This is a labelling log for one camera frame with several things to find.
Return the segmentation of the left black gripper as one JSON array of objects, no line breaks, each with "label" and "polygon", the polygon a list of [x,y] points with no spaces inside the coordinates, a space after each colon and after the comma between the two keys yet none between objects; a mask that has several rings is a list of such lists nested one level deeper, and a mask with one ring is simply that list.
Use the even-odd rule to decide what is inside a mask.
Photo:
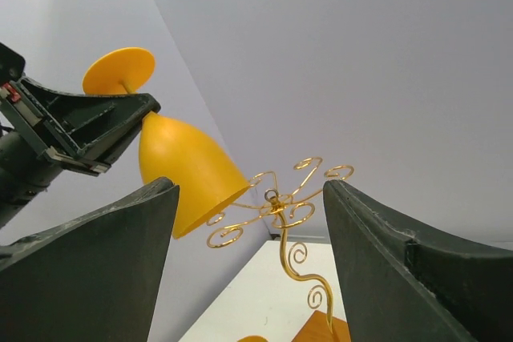
[{"label": "left black gripper", "polygon": [[25,75],[26,60],[1,46],[1,224],[9,223],[62,171],[97,176],[158,112],[150,94],[79,95]]}]

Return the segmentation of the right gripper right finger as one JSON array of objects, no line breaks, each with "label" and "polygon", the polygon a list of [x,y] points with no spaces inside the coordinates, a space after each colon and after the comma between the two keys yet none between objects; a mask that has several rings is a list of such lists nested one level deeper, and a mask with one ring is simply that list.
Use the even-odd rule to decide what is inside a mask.
[{"label": "right gripper right finger", "polygon": [[511,251],[438,230],[346,182],[323,187],[354,341],[509,341]]}]

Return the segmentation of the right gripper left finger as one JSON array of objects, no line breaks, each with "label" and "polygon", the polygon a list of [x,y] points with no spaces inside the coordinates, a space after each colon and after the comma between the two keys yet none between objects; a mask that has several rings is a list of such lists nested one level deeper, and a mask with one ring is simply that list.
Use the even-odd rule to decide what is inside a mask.
[{"label": "right gripper left finger", "polygon": [[2,247],[2,340],[147,340],[179,195],[160,178]]}]

